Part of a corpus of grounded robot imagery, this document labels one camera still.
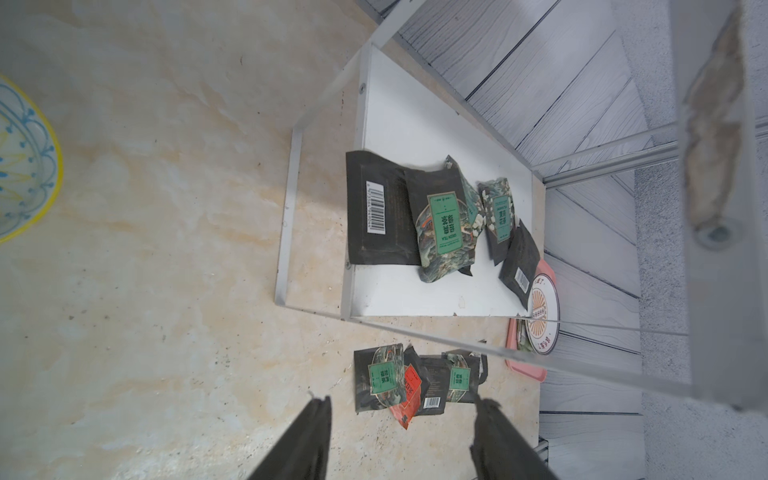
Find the right metal frame post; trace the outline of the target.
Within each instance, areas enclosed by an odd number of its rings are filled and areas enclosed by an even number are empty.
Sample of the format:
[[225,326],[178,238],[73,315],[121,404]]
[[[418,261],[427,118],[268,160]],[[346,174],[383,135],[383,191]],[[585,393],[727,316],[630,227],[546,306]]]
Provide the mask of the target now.
[[[547,189],[554,189],[669,163],[678,157],[678,142],[672,140],[655,145],[654,139],[671,132],[677,132],[675,122],[542,162],[533,166],[532,172]],[[639,143],[641,140],[646,140],[651,145],[617,155],[620,147]]]

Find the white two-tier shelf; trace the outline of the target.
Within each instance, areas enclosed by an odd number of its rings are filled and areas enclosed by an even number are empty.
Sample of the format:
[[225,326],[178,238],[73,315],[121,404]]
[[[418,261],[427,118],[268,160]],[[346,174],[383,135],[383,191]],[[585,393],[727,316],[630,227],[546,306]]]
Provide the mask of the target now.
[[[532,172],[492,144],[381,51],[419,8],[398,6],[323,93],[359,78],[356,134],[347,154],[347,257],[339,319],[390,330],[394,316],[531,318],[539,254],[528,264],[480,266],[473,276],[418,279],[423,239],[439,259],[465,244],[463,182],[500,172],[512,184],[515,237],[532,212]],[[470,349],[594,380],[727,405],[767,408],[767,264],[755,175],[740,1],[675,1],[670,7],[683,169],[683,231],[692,368],[690,383],[563,361],[480,342]]]

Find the black barcode tea bag top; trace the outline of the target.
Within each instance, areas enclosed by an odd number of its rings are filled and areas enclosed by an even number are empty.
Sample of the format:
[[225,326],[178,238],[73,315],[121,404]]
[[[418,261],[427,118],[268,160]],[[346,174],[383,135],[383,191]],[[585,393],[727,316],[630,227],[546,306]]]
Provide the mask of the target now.
[[489,375],[488,358],[485,354],[480,355],[480,368],[478,384],[482,385],[486,382]]

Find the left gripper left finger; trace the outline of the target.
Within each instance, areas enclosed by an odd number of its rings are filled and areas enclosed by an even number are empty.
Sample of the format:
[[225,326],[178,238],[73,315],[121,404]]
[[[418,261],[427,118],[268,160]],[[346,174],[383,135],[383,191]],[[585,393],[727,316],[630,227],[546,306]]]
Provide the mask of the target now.
[[331,398],[312,398],[247,479],[325,479],[331,429]]

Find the green tea bag top shelf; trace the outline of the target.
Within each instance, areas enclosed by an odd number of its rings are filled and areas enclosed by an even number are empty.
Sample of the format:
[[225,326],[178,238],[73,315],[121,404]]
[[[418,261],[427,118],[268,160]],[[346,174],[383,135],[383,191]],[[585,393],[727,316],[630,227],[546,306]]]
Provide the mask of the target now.
[[353,360],[357,413],[385,410],[406,400],[401,343],[356,350]]

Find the black barcode tea bag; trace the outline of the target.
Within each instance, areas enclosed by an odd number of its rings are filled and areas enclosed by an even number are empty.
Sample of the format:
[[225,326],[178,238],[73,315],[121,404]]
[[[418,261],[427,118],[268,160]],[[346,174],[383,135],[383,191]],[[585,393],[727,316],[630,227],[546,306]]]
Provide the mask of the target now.
[[500,271],[501,282],[528,310],[531,287],[541,255],[532,234],[523,223],[513,232],[507,255]]
[[486,382],[489,375],[488,358],[485,354],[480,355],[480,368],[478,384],[482,385]]
[[420,264],[407,169],[373,152],[346,154],[348,257],[353,265]]

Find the round patterned plate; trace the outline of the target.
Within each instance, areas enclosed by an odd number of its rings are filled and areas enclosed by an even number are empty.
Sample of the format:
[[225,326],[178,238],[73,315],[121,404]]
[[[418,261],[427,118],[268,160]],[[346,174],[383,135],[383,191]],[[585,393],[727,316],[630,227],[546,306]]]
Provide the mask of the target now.
[[560,302],[552,278],[538,274],[529,296],[530,318],[525,321],[525,333],[531,348],[540,355],[549,355],[555,348],[560,332]]

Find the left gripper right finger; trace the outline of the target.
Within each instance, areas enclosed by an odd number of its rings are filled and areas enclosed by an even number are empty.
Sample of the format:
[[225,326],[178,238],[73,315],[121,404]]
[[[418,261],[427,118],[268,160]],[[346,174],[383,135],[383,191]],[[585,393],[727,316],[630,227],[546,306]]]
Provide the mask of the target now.
[[477,397],[477,416],[470,454],[477,478],[556,479],[493,399]]

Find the small green tea bag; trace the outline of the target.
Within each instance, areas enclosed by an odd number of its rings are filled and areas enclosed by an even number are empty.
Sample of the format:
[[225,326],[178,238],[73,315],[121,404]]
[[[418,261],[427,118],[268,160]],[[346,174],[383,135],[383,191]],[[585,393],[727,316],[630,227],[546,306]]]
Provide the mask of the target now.
[[444,352],[442,358],[449,370],[447,401],[473,404],[484,372],[482,357],[470,351],[453,350]]
[[506,258],[517,227],[512,192],[504,177],[479,182],[478,190],[485,210],[490,258],[498,265]]

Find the yellow patterned bowl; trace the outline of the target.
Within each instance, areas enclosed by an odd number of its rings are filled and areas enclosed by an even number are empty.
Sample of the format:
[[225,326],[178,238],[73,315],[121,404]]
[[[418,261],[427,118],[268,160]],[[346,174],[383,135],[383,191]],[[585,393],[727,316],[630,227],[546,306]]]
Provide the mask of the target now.
[[41,220],[63,182],[63,157],[52,125],[31,98],[1,77],[1,241]]

